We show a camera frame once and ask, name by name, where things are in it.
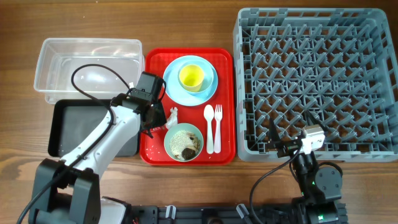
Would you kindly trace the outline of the red snack wrapper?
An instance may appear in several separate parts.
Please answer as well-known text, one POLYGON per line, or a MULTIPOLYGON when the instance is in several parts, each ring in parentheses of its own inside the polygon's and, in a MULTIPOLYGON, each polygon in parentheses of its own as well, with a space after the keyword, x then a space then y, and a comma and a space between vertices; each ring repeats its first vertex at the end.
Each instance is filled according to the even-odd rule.
POLYGON ((166 129, 165 126, 159 126, 159 127, 156 127, 156 128, 152 128, 151 131, 161 131, 161 130, 165 130, 165 129, 166 129))

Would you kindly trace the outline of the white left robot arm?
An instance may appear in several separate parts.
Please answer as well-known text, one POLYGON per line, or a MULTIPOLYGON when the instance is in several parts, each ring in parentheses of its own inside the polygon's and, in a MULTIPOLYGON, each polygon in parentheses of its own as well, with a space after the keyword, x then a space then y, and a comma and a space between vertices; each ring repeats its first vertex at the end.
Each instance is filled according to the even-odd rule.
POLYGON ((100 195, 100 178, 125 143, 165 124, 160 97, 124 93, 113 98, 100 124, 59 161, 44 159, 35 172, 29 223, 131 223, 131 204, 100 195))

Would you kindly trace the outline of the green bowl with food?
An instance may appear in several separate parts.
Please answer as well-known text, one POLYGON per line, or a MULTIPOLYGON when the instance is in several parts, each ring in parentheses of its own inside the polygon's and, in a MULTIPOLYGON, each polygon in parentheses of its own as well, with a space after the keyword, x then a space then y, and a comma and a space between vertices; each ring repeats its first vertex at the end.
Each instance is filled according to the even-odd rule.
POLYGON ((166 153, 177 162, 193 161, 201 153, 203 143, 203 135, 200 130, 188 123, 180 123, 171 127, 164 137, 166 153))

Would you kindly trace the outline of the white tissue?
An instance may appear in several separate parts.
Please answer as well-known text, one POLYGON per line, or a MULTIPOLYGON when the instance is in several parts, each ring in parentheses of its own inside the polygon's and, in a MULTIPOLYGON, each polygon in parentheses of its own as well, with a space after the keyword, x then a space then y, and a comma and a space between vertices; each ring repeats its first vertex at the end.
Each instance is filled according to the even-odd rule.
POLYGON ((167 118, 167 122, 165 124, 165 127, 167 129, 170 129, 173 126, 178 124, 177 115, 178 115, 178 108, 177 107, 171 108, 170 109, 170 116, 167 118))

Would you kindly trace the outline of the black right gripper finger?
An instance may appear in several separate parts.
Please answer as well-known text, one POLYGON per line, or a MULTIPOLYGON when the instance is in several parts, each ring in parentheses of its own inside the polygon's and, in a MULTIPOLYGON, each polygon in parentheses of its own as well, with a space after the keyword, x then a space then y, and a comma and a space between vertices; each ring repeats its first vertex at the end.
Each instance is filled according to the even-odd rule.
POLYGON ((316 119, 316 117, 314 117, 314 115, 309 111, 306 111, 306 122, 309 126, 319 125, 322 130, 326 131, 325 125, 319 119, 316 119))
POLYGON ((280 141, 279 133, 277 132, 277 127, 272 118, 269 120, 269 141, 270 142, 280 141))

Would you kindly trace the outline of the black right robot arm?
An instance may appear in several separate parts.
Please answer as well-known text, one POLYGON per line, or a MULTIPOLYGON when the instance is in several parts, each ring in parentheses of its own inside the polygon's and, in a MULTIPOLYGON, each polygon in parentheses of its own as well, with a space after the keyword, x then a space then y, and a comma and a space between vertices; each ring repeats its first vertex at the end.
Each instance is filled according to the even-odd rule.
POLYGON ((268 149, 276 149, 277 157, 289 157, 301 197, 292 200, 294 223, 348 223, 342 198, 343 171, 333 162, 318 162, 315 151, 324 145, 327 128, 310 112, 305 112, 308 125, 293 140, 279 137, 273 119, 269 123, 268 149))

